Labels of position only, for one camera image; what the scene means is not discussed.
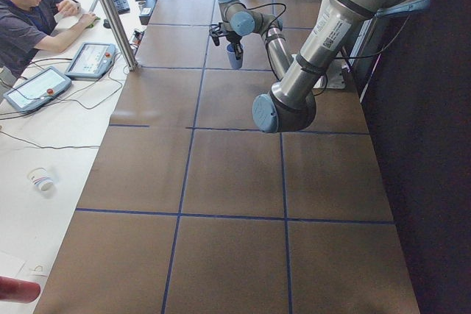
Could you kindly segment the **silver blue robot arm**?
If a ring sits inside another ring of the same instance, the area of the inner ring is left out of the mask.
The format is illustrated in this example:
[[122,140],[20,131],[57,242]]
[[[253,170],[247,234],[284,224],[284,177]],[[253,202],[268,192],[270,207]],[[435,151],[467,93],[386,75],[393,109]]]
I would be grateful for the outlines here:
[[236,57],[243,54],[241,39],[257,33],[264,41],[269,62],[278,81],[257,96],[252,118],[265,133],[295,132],[308,127],[316,115],[314,85],[326,74],[350,34],[373,17],[404,16],[427,9],[431,0],[326,0],[300,51],[288,51],[277,16],[246,8],[239,0],[218,0],[222,20],[210,30],[217,43],[230,42]]

